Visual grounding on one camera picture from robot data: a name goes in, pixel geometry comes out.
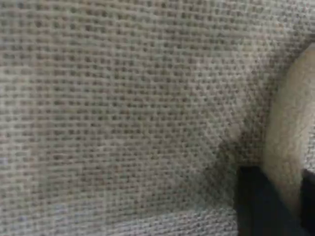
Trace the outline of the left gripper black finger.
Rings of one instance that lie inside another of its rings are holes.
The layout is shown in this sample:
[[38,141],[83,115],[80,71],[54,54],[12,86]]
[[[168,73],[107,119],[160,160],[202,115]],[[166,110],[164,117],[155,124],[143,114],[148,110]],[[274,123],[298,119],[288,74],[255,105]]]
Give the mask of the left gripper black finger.
[[301,186],[301,222],[309,232],[315,232],[315,174],[309,170],[303,171]]
[[240,236],[298,236],[299,222],[259,167],[237,172],[236,213]]

